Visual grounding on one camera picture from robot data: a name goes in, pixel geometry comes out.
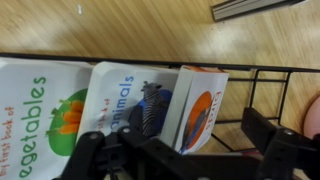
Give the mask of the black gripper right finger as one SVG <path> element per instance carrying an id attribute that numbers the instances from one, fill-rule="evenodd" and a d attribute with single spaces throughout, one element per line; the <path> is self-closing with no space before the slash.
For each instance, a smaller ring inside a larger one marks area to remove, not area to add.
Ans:
<path id="1" fill-rule="evenodd" d="M 302 170 L 311 180 L 320 180 L 320 139 L 303 136 L 284 126 L 275 126 L 257 110 L 243 110 L 241 129 L 263 155 L 257 180 L 293 180 Z"/>

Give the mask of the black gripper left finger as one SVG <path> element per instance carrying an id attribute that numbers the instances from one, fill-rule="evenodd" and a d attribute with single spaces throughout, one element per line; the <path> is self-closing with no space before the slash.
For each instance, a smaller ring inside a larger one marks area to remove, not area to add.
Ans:
<path id="1" fill-rule="evenodd" d="M 61 175 L 54 180 L 104 180 L 107 162 L 105 135 L 99 131 L 84 133 L 76 143 Z"/>

